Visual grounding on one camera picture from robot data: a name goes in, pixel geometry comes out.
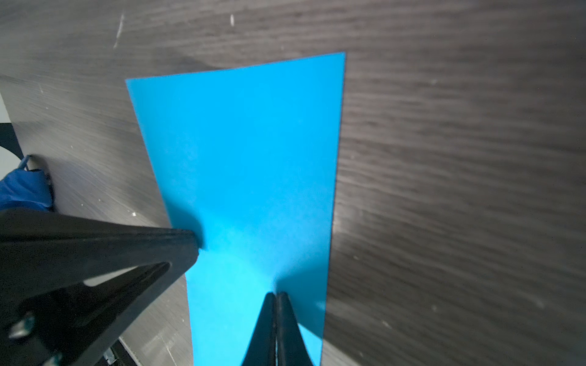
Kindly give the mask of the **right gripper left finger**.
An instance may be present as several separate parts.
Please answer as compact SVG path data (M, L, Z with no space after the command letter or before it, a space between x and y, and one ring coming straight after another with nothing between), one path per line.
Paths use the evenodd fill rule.
M242 366L276 366L275 302L276 296L269 292L262 303Z

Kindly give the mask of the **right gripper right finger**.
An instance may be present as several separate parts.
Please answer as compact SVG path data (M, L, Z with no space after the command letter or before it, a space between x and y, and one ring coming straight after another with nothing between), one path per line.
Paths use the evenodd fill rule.
M281 366L312 366L288 294L276 295L276 349Z

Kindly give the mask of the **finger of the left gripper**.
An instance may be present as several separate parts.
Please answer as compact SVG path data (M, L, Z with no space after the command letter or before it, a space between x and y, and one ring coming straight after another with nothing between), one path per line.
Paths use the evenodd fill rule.
M190 230L1 213L1 363L93 365L198 258Z

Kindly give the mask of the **blue square paper sheet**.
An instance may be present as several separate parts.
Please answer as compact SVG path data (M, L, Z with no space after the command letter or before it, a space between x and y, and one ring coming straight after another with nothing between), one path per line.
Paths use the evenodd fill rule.
M128 79L186 272L196 365L239 365L264 297L288 294L313 364L323 348L346 56Z

